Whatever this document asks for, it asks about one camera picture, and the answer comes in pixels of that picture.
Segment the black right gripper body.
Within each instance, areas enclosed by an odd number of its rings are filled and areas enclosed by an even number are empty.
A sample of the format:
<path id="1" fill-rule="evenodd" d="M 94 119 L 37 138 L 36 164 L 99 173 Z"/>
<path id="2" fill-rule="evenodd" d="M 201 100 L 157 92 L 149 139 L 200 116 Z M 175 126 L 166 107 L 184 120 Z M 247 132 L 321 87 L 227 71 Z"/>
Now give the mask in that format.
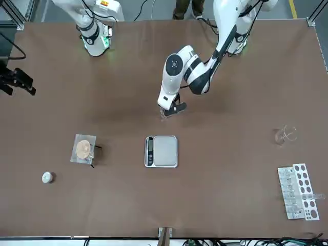
<path id="1" fill-rule="evenodd" d="M 7 64 L 1 60 L 1 88 L 15 87 L 16 71 L 7 68 Z"/>

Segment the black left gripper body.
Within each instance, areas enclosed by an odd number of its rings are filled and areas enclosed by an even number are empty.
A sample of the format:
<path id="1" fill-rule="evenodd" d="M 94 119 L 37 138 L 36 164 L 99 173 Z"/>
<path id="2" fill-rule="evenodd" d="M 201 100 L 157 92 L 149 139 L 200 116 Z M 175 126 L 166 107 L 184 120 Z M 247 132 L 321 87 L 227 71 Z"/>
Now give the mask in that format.
<path id="1" fill-rule="evenodd" d="M 178 93 L 175 99 L 173 100 L 170 108 L 168 110 L 163 111 L 163 116 L 168 118 L 174 114 L 182 112 L 187 108 L 187 104 L 180 101 L 180 94 Z"/>

